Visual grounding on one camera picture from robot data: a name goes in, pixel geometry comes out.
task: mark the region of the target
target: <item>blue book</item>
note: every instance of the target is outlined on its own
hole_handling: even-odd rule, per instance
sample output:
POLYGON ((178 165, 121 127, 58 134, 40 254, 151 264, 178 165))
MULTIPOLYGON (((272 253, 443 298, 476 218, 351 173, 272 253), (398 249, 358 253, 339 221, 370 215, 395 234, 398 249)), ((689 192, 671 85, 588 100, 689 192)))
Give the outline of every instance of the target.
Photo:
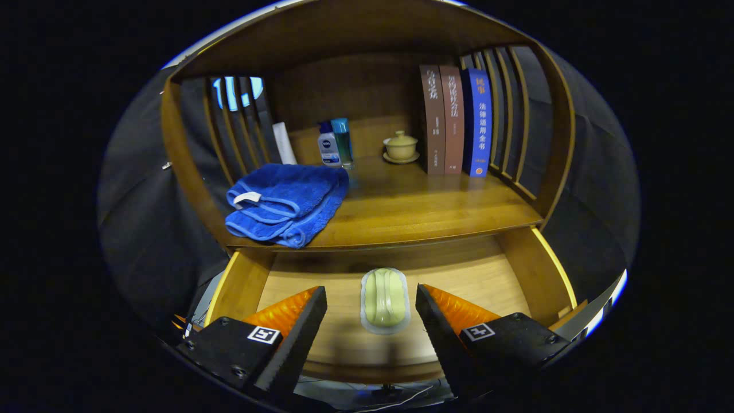
POLYGON ((464 91, 464 160, 469 176, 487 176, 492 147, 492 99, 487 72, 466 68, 462 71, 464 91))

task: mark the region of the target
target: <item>blue towel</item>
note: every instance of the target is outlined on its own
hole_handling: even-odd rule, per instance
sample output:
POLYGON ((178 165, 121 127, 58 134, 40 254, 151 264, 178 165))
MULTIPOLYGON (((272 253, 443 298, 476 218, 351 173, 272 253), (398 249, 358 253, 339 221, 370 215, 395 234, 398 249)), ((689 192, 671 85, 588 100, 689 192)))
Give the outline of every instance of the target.
POLYGON ((227 201, 264 223, 283 223, 308 215, 338 180, 336 168, 327 166, 268 164, 237 181, 227 191, 227 201), (242 193, 260 194, 257 202, 234 204, 242 193))
MULTIPOLYGON (((349 189, 349 175, 347 175, 345 170, 328 167, 317 168, 326 168, 333 171, 330 174, 335 179, 333 180, 330 191, 325 193, 321 197, 321 201, 311 207, 306 215, 297 218, 288 218, 280 215, 283 209, 277 209, 278 212, 259 210, 259 204, 262 202, 261 198, 261 202, 251 202, 250 205, 242 205, 243 209, 232 212, 227 216, 225 225, 229 232, 238 237, 248 237, 257 241, 270 241, 290 248, 302 248, 307 245, 316 234, 324 229, 329 220, 334 216, 336 209, 341 205, 349 189)), ((291 199, 290 201, 296 205, 305 205, 305 203, 299 202, 298 199, 291 199)))

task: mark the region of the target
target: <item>dark background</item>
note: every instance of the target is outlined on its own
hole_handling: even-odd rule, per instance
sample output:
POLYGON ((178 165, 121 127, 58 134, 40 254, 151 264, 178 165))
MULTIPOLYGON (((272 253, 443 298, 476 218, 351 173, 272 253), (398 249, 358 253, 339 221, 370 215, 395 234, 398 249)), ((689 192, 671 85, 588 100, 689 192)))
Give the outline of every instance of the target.
MULTIPOLYGON (((7 165, 20 166, 11 168, 18 213, 9 221, 21 230, 8 243, 18 261, 4 260, 7 410, 250 411, 160 350, 119 296, 95 236, 95 187, 112 130, 144 83, 268 3, 10 7, 18 18, 8 19, 7 49, 19 70, 6 78, 18 91, 10 121, 23 128, 6 136, 7 165)), ((718 267, 730 244, 730 172, 722 173, 730 140, 722 123, 732 109, 729 10, 468 3, 538 39, 600 91, 631 142, 643 201, 637 256, 614 311, 563 362, 485 409, 728 410, 714 368, 730 347, 722 332, 730 329, 731 271, 718 267)))

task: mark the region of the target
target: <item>blue bottle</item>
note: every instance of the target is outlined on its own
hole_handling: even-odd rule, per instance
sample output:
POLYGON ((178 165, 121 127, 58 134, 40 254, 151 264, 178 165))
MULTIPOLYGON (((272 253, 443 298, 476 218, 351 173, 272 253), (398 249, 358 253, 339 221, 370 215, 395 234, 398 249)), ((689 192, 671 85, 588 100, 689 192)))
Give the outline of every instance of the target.
POLYGON ((355 167, 355 160, 352 155, 352 139, 349 137, 349 127, 346 124, 346 118, 332 119, 331 127, 336 137, 336 145, 339 149, 342 168, 353 169, 355 167))

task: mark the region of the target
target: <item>brown book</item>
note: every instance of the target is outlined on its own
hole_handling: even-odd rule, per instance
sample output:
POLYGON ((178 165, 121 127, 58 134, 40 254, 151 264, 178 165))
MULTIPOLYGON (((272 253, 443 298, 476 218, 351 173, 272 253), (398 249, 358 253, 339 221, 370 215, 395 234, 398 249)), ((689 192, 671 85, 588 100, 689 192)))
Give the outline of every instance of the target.
POLYGON ((421 65, 423 100, 426 106, 426 172, 443 175, 446 158, 446 128, 444 127, 443 88, 438 66, 421 65))
POLYGON ((455 66, 439 66, 443 86, 443 107, 446 114, 446 175, 461 173, 464 159, 464 93, 461 73, 455 66))

